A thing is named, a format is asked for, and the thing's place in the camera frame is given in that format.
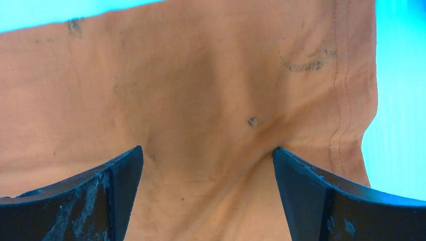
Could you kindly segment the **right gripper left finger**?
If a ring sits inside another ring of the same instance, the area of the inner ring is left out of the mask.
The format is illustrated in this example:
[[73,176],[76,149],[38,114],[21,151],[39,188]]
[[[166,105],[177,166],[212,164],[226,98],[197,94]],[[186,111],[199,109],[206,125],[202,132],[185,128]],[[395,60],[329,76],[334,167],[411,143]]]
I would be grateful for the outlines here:
[[143,170],[140,146],[57,183],[1,198],[1,240],[123,240]]

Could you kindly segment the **orange t-shirt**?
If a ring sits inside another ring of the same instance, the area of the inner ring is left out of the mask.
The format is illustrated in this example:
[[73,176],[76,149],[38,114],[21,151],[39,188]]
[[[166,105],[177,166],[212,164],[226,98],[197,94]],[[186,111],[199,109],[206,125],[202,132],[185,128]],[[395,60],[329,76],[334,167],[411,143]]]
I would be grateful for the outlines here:
[[164,1],[1,34],[1,195],[140,145],[127,240],[290,240],[272,151],[368,185],[375,1]]

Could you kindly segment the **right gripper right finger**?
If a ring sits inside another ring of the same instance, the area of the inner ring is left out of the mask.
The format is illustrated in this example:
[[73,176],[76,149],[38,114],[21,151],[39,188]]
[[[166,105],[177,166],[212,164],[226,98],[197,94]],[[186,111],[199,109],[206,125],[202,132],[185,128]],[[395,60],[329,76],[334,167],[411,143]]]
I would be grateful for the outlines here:
[[381,192],[284,148],[273,165],[292,240],[425,240],[425,202]]

